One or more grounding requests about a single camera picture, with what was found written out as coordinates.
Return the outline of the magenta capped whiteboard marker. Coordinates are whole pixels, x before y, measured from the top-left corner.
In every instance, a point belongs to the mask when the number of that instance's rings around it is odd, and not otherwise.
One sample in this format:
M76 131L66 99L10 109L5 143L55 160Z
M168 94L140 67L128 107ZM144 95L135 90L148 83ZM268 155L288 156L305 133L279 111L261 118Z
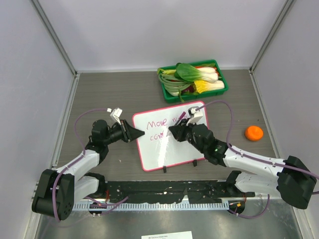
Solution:
M185 115L186 115L186 112L182 112L181 115L180 115L180 116L178 117L178 119L176 120L174 126L177 126L177 125L180 123L180 121L185 117ZM167 130L167 134L166 134L166 135L167 135L167 136L170 135L169 129Z

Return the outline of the pink framed whiteboard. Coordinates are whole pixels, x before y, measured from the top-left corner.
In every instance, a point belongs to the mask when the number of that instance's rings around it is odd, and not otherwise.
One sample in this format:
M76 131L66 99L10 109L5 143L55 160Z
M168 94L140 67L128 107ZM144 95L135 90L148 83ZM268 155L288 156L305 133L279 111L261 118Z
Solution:
M189 108L203 105L204 102L196 101L133 115L134 128L145 132L137 139L144 171L154 171L204 158L203 154L188 142L176 141L168 130L177 122L183 112L185 112L184 118L186 119L189 117Z

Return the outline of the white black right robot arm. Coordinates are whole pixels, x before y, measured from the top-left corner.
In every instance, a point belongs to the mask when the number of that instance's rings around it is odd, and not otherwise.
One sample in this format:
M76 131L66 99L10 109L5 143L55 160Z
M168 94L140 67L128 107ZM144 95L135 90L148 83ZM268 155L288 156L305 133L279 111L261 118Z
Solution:
M176 141L187 141L210 163L238 169L227 178L225 191L229 196L260 192L280 195L298 209L308 207L317 179L299 158L269 158L249 153L216 139L206 125L187 123L185 119L168 129Z

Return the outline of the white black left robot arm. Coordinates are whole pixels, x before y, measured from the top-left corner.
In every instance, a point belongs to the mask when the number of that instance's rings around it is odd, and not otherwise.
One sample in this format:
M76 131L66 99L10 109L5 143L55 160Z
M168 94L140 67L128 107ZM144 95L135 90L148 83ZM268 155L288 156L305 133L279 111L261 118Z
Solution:
M119 140L131 142L144 134L123 119L112 126L102 119L95 121L83 152L56 170L42 172L32 211L62 221L68 218L76 202L89 195L102 198L106 193L105 178L89 171L103 162L110 144Z

